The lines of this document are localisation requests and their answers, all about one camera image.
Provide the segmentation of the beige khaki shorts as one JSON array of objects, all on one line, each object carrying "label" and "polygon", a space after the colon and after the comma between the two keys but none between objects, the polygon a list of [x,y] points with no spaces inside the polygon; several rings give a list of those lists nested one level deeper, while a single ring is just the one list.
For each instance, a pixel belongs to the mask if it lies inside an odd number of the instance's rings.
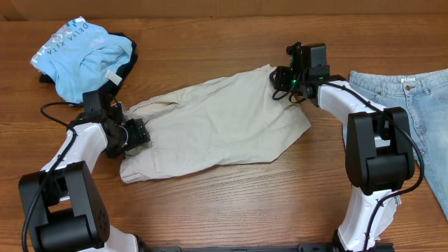
[{"label": "beige khaki shorts", "polygon": [[125,183],[183,176],[215,165],[277,159],[311,126],[302,109],[272,98],[265,65],[142,101],[126,112],[142,119],[150,141],[125,154]]}]

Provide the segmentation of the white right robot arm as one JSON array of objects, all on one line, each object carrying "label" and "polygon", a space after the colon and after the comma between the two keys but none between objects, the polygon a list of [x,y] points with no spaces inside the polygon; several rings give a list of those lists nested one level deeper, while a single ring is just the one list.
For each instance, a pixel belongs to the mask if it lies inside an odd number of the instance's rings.
[{"label": "white right robot arm", "polygon": [[352,184],[342,224],[329,243],[299,244],[299,251],[394,251],[377,243],[399,204],[403,183],[414,174],[406,112],[364,98],[341,76],[305,80],[305,73],[279,66],[269,75],[275,92],[300,95],[346,127],[345,167]]}]

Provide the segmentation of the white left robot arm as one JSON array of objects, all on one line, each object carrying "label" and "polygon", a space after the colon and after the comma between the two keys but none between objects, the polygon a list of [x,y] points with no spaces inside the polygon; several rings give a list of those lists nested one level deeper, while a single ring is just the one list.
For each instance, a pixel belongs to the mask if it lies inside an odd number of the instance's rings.
[{"label": "white left robot arm", "polygon": [[23,242],[35,251],[147,251],[140,237],[113,227],[92,178],[98,157],[117,157],[150,136],[141,119],[122,113],[81,113],[67,126],[66,140],[41,171],[18,184],[25,221]]}]

